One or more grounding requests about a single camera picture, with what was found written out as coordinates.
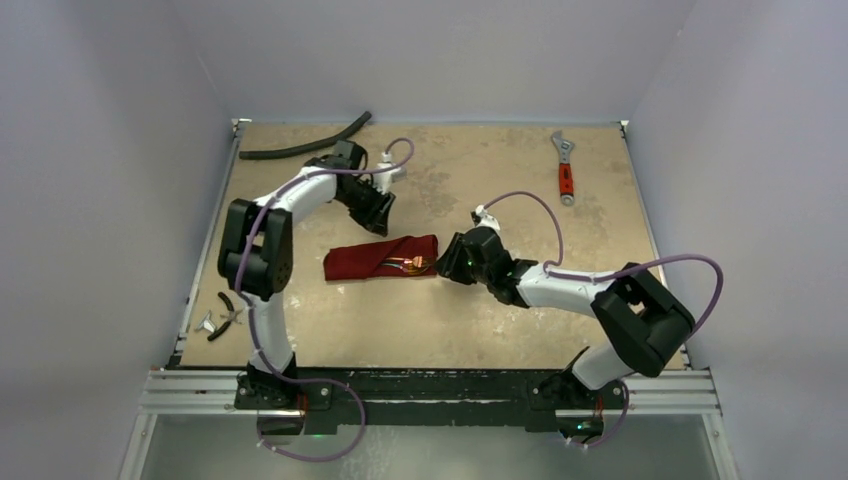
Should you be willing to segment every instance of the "adjustable wrench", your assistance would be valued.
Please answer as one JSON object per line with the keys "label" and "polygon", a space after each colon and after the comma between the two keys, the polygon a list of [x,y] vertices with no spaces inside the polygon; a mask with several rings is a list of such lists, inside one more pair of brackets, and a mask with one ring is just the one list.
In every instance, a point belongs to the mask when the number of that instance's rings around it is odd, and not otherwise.
{"label": "adjustable wrench", "polygon": [[574,205],[574,178],[571,176],[571,151],[574,144],[562,138],[562,130],[551,135],[551,141],[559,152],[559,199],[563,205]]}

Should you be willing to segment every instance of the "metal tool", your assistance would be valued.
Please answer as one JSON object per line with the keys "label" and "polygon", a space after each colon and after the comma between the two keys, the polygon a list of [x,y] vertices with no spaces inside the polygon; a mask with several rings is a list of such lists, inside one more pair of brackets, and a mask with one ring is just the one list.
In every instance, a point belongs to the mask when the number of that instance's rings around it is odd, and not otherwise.
{"label": "metal tool", "polygon": [[574,177],[571,175],[571,151],[574,143],[562,138],[562,130],[551,135],[551,141],[559,152],[559,200],[566,207],[574,205]]}
{"label": "metal tool", "polygon": [[429,270],[435,261],[435,258],[424,258],[420,255],[412,258],[388,257],[380,265],[399,268],[408,275],[421,275]]}
{"label": "metal tool", "polygon": [[230,297],[227,296],[224,292],[218,292],[218,298],[224,302],[224,305],[227,307],[227,313],[221,315],[221,318],[225,319],[224,323],[221,324],[221,327],[212,332],[211,335],[206,337],[208,341],[214,341],[218,337],[224,334],[233,322],[239,323],[238,315],[242,312],[242,310],[236,310],[235,306],[233,306],[233,302],[230,300]]}
{"label": "metal tool", "polygon": [[212,310],[206,312],[206,315],[203,316],[203,320],[194,327],[195,332],[199,332],[201,330],[207,330],[209,333],[215,333],[218,327],[215,326],[215,323],[212,322]]}

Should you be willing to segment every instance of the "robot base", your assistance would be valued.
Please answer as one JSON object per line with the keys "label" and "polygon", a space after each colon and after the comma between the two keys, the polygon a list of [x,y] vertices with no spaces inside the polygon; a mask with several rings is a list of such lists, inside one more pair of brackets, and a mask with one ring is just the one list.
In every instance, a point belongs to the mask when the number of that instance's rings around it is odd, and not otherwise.
{"label": "robot base", "polygon": [[[515,426],[574,436],[585,433],[581,429],[587,422],[598,420],[591,414],[557,418],[557,410],[592,412],[599,396],[605,408],[623,406],[615,382],[589,391],[568,370],[295,368],[292,364],[286,375],[332,378],[349,385],[365,403],[369,425]],[[354,399],[329,384],[293,386],[255,369],[241,375],[238,384],[236,409],[258,410],[260,417],[262,410],[306,410],[305,424],[290,423],[281,431],[268,423],[268,434],[299,434],[305,425],[307,435],[327,435],[335,434],[339,425],[359,424]]]}

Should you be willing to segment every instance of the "white wall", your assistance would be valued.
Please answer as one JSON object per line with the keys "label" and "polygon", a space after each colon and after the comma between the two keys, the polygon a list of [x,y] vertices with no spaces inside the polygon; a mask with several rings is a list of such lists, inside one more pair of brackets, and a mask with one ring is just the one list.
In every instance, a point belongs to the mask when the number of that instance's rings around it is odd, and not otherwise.
{"label": "white wall", "polygon": [[174,0],[234,117],[629,118],[694,0]]}
{"label": "white wall", "polygon": [[0,2],[0,478],[115,478],[229,122],[162,0]]}
{"label": "white wall", "polygon": [[[663,254],[727,284],[692,340],[746,479],[845,478],[848,3],[699,0],[629,126]],[[701,308],[702,267],[670,269]]]}

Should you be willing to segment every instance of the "cable connector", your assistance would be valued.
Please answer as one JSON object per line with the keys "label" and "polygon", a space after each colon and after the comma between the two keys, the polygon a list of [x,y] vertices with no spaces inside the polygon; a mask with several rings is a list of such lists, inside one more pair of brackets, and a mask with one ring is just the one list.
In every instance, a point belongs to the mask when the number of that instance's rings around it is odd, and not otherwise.
{"label": "cable connector", "polygon": [[398,182],[406,178],[406,167],[395,166],[392,162],[392,152],[381,152],[383,159],[377,164],[377,170],[390,169],[385,172],[375,173],[371,176],[374,188],[382,194],[387,194],[391,190],[392,183]]}
{"label": "cable connector", "polygon": [[475,227],[489,227],[496,232],[501,231],[501,225],[498,223],[498,219],[490,215],[483,205],[477,205],[477,208],[471,212],[471,220],[474,222]]}

